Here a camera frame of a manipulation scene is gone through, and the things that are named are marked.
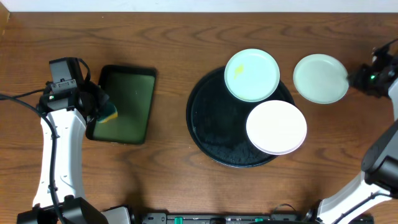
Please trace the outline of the green yellow sponge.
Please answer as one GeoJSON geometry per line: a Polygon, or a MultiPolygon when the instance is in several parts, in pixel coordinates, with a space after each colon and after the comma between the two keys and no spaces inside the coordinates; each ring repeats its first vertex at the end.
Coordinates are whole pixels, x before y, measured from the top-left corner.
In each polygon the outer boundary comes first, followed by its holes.
{"type": "Polygon", "coordinates": [[[118,117],[118,111],[115,105],[108,101],[99,111],[96,121],[98,123],[106,123],[118,117]]]}

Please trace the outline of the mint green plate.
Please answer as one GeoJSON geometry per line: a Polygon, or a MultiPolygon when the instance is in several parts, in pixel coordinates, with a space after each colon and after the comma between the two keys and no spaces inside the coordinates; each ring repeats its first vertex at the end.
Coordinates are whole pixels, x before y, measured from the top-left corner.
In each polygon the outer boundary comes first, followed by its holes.
{"type": "Polygon", "coordinates": [[[224,82],[229,92],[245,102],[265,100],[280,82],[276,60],[260,49],[244,49],[234,54],[225,66],[224,82]]]}
{"type": "Polygon", "coordinates": [[[294,68],[293,81],[302,97],[323,105],[339,101],[349,89],[344,65],[325,54],[312,54],[301,59],[294,68]]]}

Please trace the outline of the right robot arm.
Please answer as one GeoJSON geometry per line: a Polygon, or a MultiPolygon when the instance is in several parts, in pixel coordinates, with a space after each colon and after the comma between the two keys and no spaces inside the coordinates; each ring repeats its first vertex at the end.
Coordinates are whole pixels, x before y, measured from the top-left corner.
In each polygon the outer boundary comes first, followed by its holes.
{"type": "Polygon", "coordinates": [[[394,122],[365,153],[360,173],[320,202],[313,217],[316,223],[349,223],[371,207],[397,198],[397,55],[375,51],[372,64],[362,65],[348,80],[367,95],[389,98],[394,122]]]}

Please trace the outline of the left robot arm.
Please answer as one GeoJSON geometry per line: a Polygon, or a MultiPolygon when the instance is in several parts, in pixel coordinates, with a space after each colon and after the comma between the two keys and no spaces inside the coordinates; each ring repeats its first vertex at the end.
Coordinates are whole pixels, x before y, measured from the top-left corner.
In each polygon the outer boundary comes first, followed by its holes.
{"type": "Polygon", "coordinates": [[[85,198],[82,143],[86,120],[104,111],[108,95],[93,82],[47,83],[36,106],[44,148],[40,183],[32,209],[18,223],[130,223],[125,206],[97,210],[85,198]]]}

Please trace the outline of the black rectangular tray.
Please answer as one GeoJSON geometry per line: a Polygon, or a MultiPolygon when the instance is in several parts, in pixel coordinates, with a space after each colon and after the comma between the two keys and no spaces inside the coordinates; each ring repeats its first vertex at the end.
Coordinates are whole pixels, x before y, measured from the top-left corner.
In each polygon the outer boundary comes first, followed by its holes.
{"type": "Polygon", "coordinates": [[[106,65],[98,85],[109,96],[118,116],[101,123],[96,120],[86,129],[94,141],[143,144],[146,139],[157,70],[150,67],[106,65]]]}

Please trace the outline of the round black tray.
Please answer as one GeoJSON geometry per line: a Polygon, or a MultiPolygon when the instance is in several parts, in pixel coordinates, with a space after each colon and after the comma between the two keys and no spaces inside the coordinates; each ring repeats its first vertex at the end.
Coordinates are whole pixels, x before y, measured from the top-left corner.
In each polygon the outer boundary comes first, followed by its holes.
{"type": "Polygon", "coordinates": [[[198,148],[220,164],[240,168],[267,164],[276,156],[256,148],[246,133],[248,115],[260,102],[234,97],[224,82],[224,70],[209,72],[193,88],[186,108],[189,133],[198,148]]]}

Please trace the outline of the pink plate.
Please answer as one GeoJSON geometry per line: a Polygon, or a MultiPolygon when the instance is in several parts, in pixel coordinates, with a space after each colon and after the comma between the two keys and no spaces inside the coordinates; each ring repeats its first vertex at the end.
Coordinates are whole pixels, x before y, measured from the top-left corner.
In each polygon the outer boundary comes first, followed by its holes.
{"type": "Polygon", "coordinates": [[[246,132],[257,149],[279,156],[302,145],[307,135],[307,122],[296,106],[271,100],[257,105],[249,113],[246,132]]]}

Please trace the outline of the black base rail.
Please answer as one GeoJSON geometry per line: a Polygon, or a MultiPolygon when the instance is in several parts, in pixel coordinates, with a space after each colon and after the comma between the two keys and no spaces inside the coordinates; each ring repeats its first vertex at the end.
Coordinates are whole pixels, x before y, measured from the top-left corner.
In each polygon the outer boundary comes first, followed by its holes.
{"type": "Polygon", "coordinates": [[[147,213],[137,216],[133,223],[138,224],[257,224],[257,223],[311,223],[302,221],[296,214],[273,215],[197,215],[147,213]]]}

